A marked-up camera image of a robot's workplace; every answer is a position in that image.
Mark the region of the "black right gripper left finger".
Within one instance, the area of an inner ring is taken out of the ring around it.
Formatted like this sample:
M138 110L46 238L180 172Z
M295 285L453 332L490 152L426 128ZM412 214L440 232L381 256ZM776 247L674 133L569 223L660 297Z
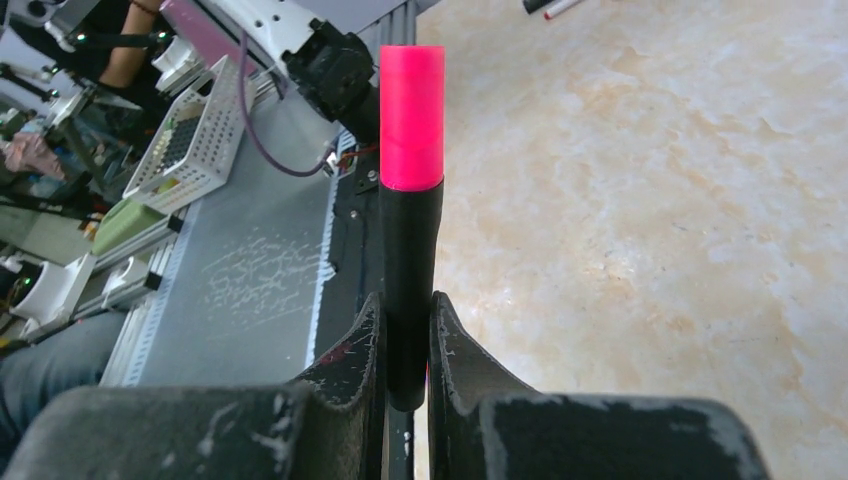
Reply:
M380 479L385 328L368 296L295 378L241 387L81 387L34 421L9 479Z

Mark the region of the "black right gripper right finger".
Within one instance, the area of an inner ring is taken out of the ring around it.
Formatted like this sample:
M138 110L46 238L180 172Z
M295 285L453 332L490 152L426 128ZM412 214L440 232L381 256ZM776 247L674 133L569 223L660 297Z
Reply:
M540 392L433 296L429 468L434 479L766 479L748 427L707 399Z

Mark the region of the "pink black highlighter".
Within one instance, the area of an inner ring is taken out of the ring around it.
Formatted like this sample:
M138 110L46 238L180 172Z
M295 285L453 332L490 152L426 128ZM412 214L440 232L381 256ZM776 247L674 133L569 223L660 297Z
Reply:
M395 409L411 412L424 400L443 205L444 47L382 47L379 87L388 391Z

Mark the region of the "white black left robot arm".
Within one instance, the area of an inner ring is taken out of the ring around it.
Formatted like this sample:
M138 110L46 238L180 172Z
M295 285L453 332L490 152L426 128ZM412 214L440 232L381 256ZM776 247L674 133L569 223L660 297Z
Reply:
M372 55L354 33L342 33L294 1L200 1L227 33L236 35L237 61L244 47L258 48L268 65L291 81L321 117L340 123L364 144L378 141L379 94L371 83Z

